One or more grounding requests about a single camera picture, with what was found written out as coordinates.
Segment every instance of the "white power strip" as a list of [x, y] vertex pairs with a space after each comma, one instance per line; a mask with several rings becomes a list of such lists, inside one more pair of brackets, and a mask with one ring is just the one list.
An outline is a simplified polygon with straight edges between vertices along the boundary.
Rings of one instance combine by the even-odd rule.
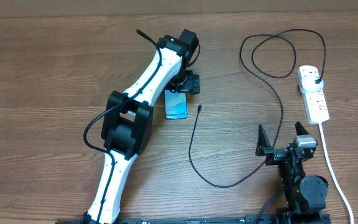
[[319, 78], [318, 69], [304, 65], [298, 69], [299, 87], [305, 104], [309, 124], [319, 124], [329, 120], [328, 108], [323, 92], [323, 81], [315, 84]]
[[335, 187], [337, 188], [339, 194], [341, 195], [347, 210], [349, 211], [350, 223], [354, 223], [352, 208], [349, 205], [343, 191], [339, 187], [339, 184], [336, 180], [333, 168], [329, 161], [326, 140], [323, 133], [322, 123], [329, 120], [329, 113], [327, 108], [326, 99], [324, 97], [323, 86], [324, 83], [315, 83], [315, 80], [319, 78], [318, 69], [310, 65], [304, 65], [298, 69], [298, 78], [299, 78], [299, 87], [303, 96], [303, 103], [305, 104], [306, 115], [308, 117], [309, 124], [318, 124], [321, 142], [323, 145], [324, 156], [326, 158], [327, 166], [329, 172], [333, 178]]

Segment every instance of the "black bracket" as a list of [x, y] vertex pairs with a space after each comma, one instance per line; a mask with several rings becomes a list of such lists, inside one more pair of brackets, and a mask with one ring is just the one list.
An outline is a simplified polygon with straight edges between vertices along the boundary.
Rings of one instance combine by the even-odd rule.
[[179, 38], [165, 35], [164, 38], [158, 40], [160, 48], [168, 48], [182, 57], [181, 67], [178, 72], [167, 85], [167, 89], [175, 90], [179, 93], [191, 93], [192, 95], [200, 92], [200, 78], [193, 75], [192, 71], [186, 71], [187, 66], [193, 56], [199, 40], [197, 35], [189, 30], [184, 29]]
[[[246, 215], [244, 217], [245, 224], [256, 224], [256, 219], [258, 215]], [[261, 215], [259, 217], [259, 222], [257, 224], [273, 224], [273, 220], [275, 219], [275, 215]]]
[[[113, 91], [108, 99], [106, 110], [121, 105], [106, 114], [103, 121], [101, 137], [105, 148], [125, 155], [129, 160], [134, 154], [142, 154], [149, 142], [153, 107], [146, 101], [139, 103], [128, 95]], [[135, 113], [134, 121], [123, 118], [120, 113]]]
[[272, 152], [273, 148], [267, 138], [264, 127], [260, 124], [258, 127], [258, 143], [256, 144], [256, 156], [266, 156], [267, 153]]

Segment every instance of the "black cable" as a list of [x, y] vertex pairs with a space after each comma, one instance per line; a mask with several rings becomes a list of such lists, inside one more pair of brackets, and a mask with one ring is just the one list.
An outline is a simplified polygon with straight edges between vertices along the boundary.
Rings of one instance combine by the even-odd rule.
[[198, 120], [198, 115], [200, 115], [201, 109], [202, 109], [202, 105], [198, 105], [198, 109], [197, 109], [197, 116], [196, 116], [196, 121], [194, 123], [194, 128], [193, 128], [193, 134], [191, 134], [191, 139], [190, 139], [190, 145], [189, 145], [189, 161], [191, 166], [193, 167], [194, 171], [199, 175], [199, 177], [201, 177], [205, 182], [207, 182], [209, 185], [212, 185], [214, 187], [219, 187], [219, 188], [230, 188], [230, 187], [234, 187], [237, 184], [240, 184], [241, 182], [245, 181], [248, 177], [250, 177], [252, 174], [254, 174], [255, 172], [257, 172], [264, 164], [265, 164], [265, 160], [263, 161], [263, 163], [261, 163], [261, 165], [259, 165], [254, 171], [252, 171], [250, 174], [246, 175], [243, 179], [241, 179], [240, 181], [231, 184], [231, 185], [217, 185], [214, 184], [212, 182], [210, 182], [209, 180], [205, 179], [205, 177], [203, 177], [198, 170], [196, 169], [196, 167], [193, 164], [193, 161], [191, 160], [191, 145], [193, 144], [193, 138], [194, 138], [194, 132], [196, 131], [196, 126], [197, 126], [197, 120]]
[[198, 53], [197, 53], [197, 56], [196, 58], [194, 58], [194, 60], [192, 62], [190, 62], [187, 67], [190, 67], [192, 65], [194, 65], [194, 63], [196, 63], [197, 59], [198, 59], [198, 56], [200, 55], [200, 52], [201, 52], [201, 45], [200, 43], [198, 43]]
[[116, 106], [113, 106], [112, 108], [106, 110], [106, 111], [103, 111], [101, 114], [99, 114], [97, 117], [95, 117], [88, 125], [87, 127], [85, 128], [84, 130], [84, 135], [83, 135], [83, 139], [84, 139], [84, 142], [85, 144], [90, 147], [91, 149], [94, 149], [94, 150], [97, 150], [97, 151], [100, 151], [100, 152], [104, 152], [106, 153], [107, 155], [109, 155], [111, 157], [111, 160], [112, 160], [112, 166], [111, 166], [111, 171], [110, 171], [110, 175], [109, 175], [109, 179], [107, 181], [107, 184], [104, 188], [104, 192], [103, 192], [103, 196], [102, 196], [102, 200], [101, 200], [101, 205], [100, 205], [100, 209], [99, 209], [99, 213], [98, 213], [98, 218], [96, 220], [96, 224], [99, 224], [99, 219], [100, 219], [100, 215], [101, 215], [101, 212], [102, 212], [102, 209], [103, 209], [103, 204], [104, 204], [104, 201], [106, 200], [106, 194], [107, 194], [107, 189], [108, 189], [108, 186], [110, 184], [110, 181], [111, 181], [111, 178], [112, 178], [112, 172], [114, 170], [114, 165], [115, 165], [115, 162], [114, 162], [114, 157], [111, 155], [111, 153], [107, 150], [104, 150], [104, 149], [101, 149], [97, 146], [94, 146], [92, 145], [89, 141], [88, 141], [88, 131], [90, 130], [90, 128], [92, 127], [92, 125], [94, 125], [94, 123], [96, 123], [97, 121], [99, 121], [103, 116], [105, 116], [106, 114], [110, 113], [112, 110], [118, 108], [118, 107], [123, 107], [129, 100], [133, 100], [135, 97], [137, 97], [139, 94], [141, 94], [143, 92], [143, 90], [146, 88], [146, 86], [151, 82], [151, 80], [153, 79], [153, 77], [155, 76], [155, 74], [158, 72], [159, 68], [161, 67], [161, 63], [162, 63], [162, 54], [161, 54], [161, 50], [160, 50], [160, 47], [158, 47], [157, 43], [154, 42], [154, 40], [152, 40], [148, 35], [146, 35], [145, 33], [143, 33], [142, 31], [140, 30], [136, 30], [136, 32], [141, 35], [143, 38], [145, 38], [146, 40], [150, 41], [154, 46], [155, 48], [157, 49], [157, 52], [158, 52], [158, 55], [159, 55], [159, 62], [158, 62], [158, 65], [157, 65], [157, 68], [154, 70], [153, 74], [150, 76], [150, 78], [142, 85], [142, 87], [140, 87], [137, 92], [131, 96], [130, 98], [128, 98], [127, 100], [123, 101], [122, 103], [116, 105]]
[[273, 197], [271, 197], [266, 203], [265, 205], [260, 209], [258, 216], [256, 217], [256, 221], [255, 224], [259, 224], [259, 219], [260, 216], [262, 215], [262, 213], [264, 212], [265, 208], [272, 203], [274, 200], [276, 200], [282, 193], [284, 193], [284, 191], [286, 191], [287, 189], [289, 189], [290, 186], [285, 187], [284, 189], [282, 189], [281, 191], [279, 191], [279, 193], [275, 194]]
[[[255, 67], [258, 71], [260, 71], [260, 72], [263, 73], [264, 75], [267, 75], [267, 76], [272, 77], [272, 78], [286, 78], [286, 77], [288, 77], [289, 75], [291, 75], [292, 71], [293, 71], [294, 68], [295, 68], [295, 65], [296, 65], [296, 50], [295, 50], [295, 46], [294, 46], [288, 39], [286, 39], [286, 38], [284, 38], [284, 37], [281, 37], [280, 34], [284, 34], [284, 33], [286, 33], [286, 32], [291, 32], [291, 31], [307, 31], [307, 32], [312, 32], [312, 33], [314, 33], [314, 34], [317, 34], [317, 35], [321, 38], [321, 41], [322, 41], [322, 43], [323, 43], [324, 58], [323, 58], [323, 69], [321, 70], [321, 76], [320, 76], [319, 79], [316, 80], [316, 83], [319, 83], [319, 82], [322, 80], [323, 74], [324, 74], [325, 61], [326, 61], [326, 44], [325, 44], [325, 42], [324, 42], [323, 37], [322, 37], [319, 33], [315, 32], [315, 31], [313, 31], [313, 30], [308, 30], [308, 29], [290, 29], [290, 30], [283, 31], [283, 32], [278, 33], [278, 34], [250, 35], [250, 36], [246, 37], [246, 38], [242, 41], [242, 44], [241, 44], [241, 47], [240, 47], [240, 61], [241, 61], [241, 64], [244, 66], [244, 68], [245, 68], [249, 73], [253, 74], [255, 77], [257, 77], [258, 79], [262, 80], [266, 85], [268, 85], [268, 86], [272, 89], [272, 91], [274, 92], [275, 96], [276, 96], [277, 99], [278, 99], [278, 103], [280, 104], [281, 117], [280, 117], [280, 123], [278, 124], [276, 137], [275, 137], [274, 142], [273, 142], [273, 147], [272, 147], [273, 149], [274, 149], [274, 147], [275, 147], [275, 145], [276, 145], [277, 138], [278, 138], [278, 135], [280, 134], [280, 129], [281, 129], [281, 126], [282, 126], [282, 123], [283, 123], [283, 117], [284, 117], [284, 107], [283, 107], [283, 103], [282, 103], [280, 97], [278, 96], [276, 90], [273, 88], [273, 86], [272, 86], [271, 84], [269, 84], [266, 80], [264, 80], [263, 78], [261, 78], [260, 76], [258, 76], [257, 74], [255, 74], [254, 72], [252, 72], [251, 70], [249, 70], [249, 69], [247, 68], [247, 66], [245, 65], [245, 63], [244, 63], [244, 61], [243, 61], [243, 59], [242, 59], [242, 48], [243, 48], [243, 46], [244, 46], [245, 41], [247, 41], [247, 40], [248, 40], [249, 38], [251, 38], [251, 37], [269, 37], [269, 38], [265, 39], [264, 41], [262, 41], [260, 44], [258, 44], [258, 45], [253, 49], [252, 55], [251, 55], [252, 64], [254, 65], [254, 67]], [[280, 77], [277, 77], [277, 76], [274, 76], [274, 75], [271, 75], [271, 74], [268, 74], [268, 73], [262, 71], [258, 66], [256, 66], [256, 64], [255, 64], [255, 62], [254, 62], [254, 52], [256, 51], [256, 49], [257, 49], [259, 46], [261, 46], [263, 43], [265, 43], [266, 41], [268, 41], [268, 40], [270, 40], [270, 39], [273, 39], [273, 38], [280, 38], [280, 39], [282, 39], [282, 40], [287, 41], [287, 42], [291, 45], [292, 50], [293, 50], [293, 53], [294, 53], [294, 62], [293, 62], [293, 66], [292, 66], [290, 72], [289, 72], [288, 74], [286, 74], [286, 75], [284, 75], [284, 76], [280, 76]], [[194, 164], [193, 164], [193, 161], [191, 160], [191, 154], [190, 154], [191, 145], [192, 145], [192, 143], [193, 143], [193, 136], [194, 136], [194, 132], [195, 132], [195, 129], [196, 129], [197, 120], [198, 120], [198, 115], [199, 115], [199, 113], [200, 113], [200, 111], [201, 111], [201, 108], [202, 108], [202, 106], [199, 105], [199, 107], [198, 107], [198, 112], [197, 112], [197, 117], [196, 117], [196, 121], [195, 121], [195, 125], [194, 125], [194, 128], [193, 128], [193, 134], [192, 134], [192, 136], [191, 136], [191, 141], [190, 141], [190, 146], [189, 146], [189, 160], [190, 160], [190, 164], [191, 164], [191, 166], [193, 167], [194, 171], [199, 175], [199, 177], [201, 177], [201, 178], [202, 178], [205, 182], [207, 182], [209, 185], [212, 185], [212, 186], [214, 186], [214, 187], [219, 187], [219, 188], [230, 188], [230, 187], [236, 186], [237, 184], [240, 184], [241, 182], [243, 182], [244, 180], [246, 180], [248, 177], [250, 177], [250, 176], [251, 176], [252, 174], [254, 174], [256, 171], [258, 171], [258, 170], [263, 166], [263, 164], [265, 163], [265, 160], [263, 161], [263, 163], [261, 163], [261, 165], [259, 165], [259, 166], [258, 166], [254, 171], [252, 171], [250, 174], [248, 174], [247, 176], [245, 176], [245, 177], [244, 177], [243, 179], [241, 179], [240, 181], [238, 181], [238, 182], [236, 182], [236, 183], [234, 183], [234, 184], [231, 184], [231, 185], [216, 185], [216, 184], [214, 184], [214, 183], [208, 181], [207, 179], [205, 179], [205, 178], [197, 171], [196, 167], [195, 167]]]
[[[316, 80], [316, 83], [320, 83], [321, 80], [323, 79], [324, 69], [325, 69], [325, 66], [326, 66], [326, 43], [325, 43], [325, 41], [324, 41], [324, 39], [323, 39], [323, 36], [321, 36], [321, 35], [320, 35], [319, 33], [317, 33], [316, 31], [308, 30], [308, 29], [290, 29], [290, 30], [286, 30], [286, 31], [280, 32], [280, 33], [278, 33], [278, 34], [250, 35], [250, 36], [248, 36], [247, 38], [245, 38], [244, 41], [242, 42], [241, 49], [240, 49], [240, 53], [241, 53], [241, 50], [242, 50], [242, 46], [244, 45], [244, 42], [245, 42], [247, 39], [249, 39], [249, 38], [251, 38], [251, 37], [269, 37], [269, 38], [265, 39], [264, 41], [262, 41], [261, 43], [259, 43], [259, 44], [253, 49], [252, 54], [251, 54], [252, 64], [254, 65], [254, 67], [255, 67], [258, 71], [260, 71], [260, 72], [261, 72], [262, 74], [264, 74], [264, 75], [267, 75], [268, 77], [272, 77], [272, 78], [285, 78], [285, 77], [288, 77], [288, 76], [292, 73], [292, 71], [294, 70], [294, 68], [295, 68], [295, 64], [296, 64], [296, 51], [295, 51], [294, 45], [293, 45], [288, 39], [286, 39], [286, 38], [284, 38], [284, 37], [281, 37], [280, 34], [284, 34], [284, 33], [286, 33], [286, 32], [291, 32], [291, 31], [306, 31], [306, 32], [312, 32], [312, 33], [314, 33], [314, 34], [316, 34], [316, 35], [318, 35], [318, 36], [320, 37], [321, 42], [323, 43], [323, 53], [324, 53], [324, 55], [323, 55], [323, 67], [322, 67], [322, 69], [321, 69], [321, 75], [320, 75], [320, 78]], [[273, 39], [273, 38], [280, 38], [280, 39], [283, 39], [283, 40], [287, 41], [287, 42], [291, 45], [292, 50], [293, 50], [293, 54], [294, 54], [294, 62], [293, 62], [293, 66], [292, 66], [291, 71], [290, 71], [288, 74], [286, 74], [286, 75], [284, 75], [284, 76], [281, 76], [281, 77], [277, 77], [277, 76], [274, 76], [274, 75], [270, 75], [270, 74], [268, 74], [268, 73], [262, 71], [258, 66], [256, 66], [256, 64], [255, 64], [255, 62], [254, 62], [254, 52], [256, 51], [256, 49], [258, 49], [258, 47], [260, 47], [260, 46], [261, 46], [262, 44], [264, 44], [266, 41], [268, 41], [268, 40], [270, 40], [270, 39]], [[244, 65], [244, 63], [242, 63], [242, 64], [243, 64], [243, 66], [244, 66], [251, 74], [255, 75], [254, 73], [252, 73], [252, 72]]]

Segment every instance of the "cable connector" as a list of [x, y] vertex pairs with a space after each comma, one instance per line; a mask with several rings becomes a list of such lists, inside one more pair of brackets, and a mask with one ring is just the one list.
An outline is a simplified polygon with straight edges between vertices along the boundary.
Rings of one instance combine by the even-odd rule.
[[202, 109], [203, 105], [198, 105], [198, 108], [197, 108], [197, 113], [200, 113], [201, 112], [201, 109]]
[[323, 79], [322, 79], [322, 78], [318, 78], [318, 79], [315, 81], [315, 83], [316, 83], [316, 84], [320, 84], [321, 81], [323, 81]]

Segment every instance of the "plug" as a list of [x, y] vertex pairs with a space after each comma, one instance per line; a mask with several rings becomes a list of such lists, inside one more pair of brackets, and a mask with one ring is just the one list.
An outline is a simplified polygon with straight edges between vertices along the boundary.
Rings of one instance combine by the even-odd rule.
[[320, 80], [318, 69], [311, 65], [300, 66], [298, 69], [299, 87], [302, 93], [322, 90], [324, 81]]
[[198, 108], [197, 108], [197, 113], [200, 113], [201, 112], [201, 109], [203, 108], [203, 105], [198, 105]]

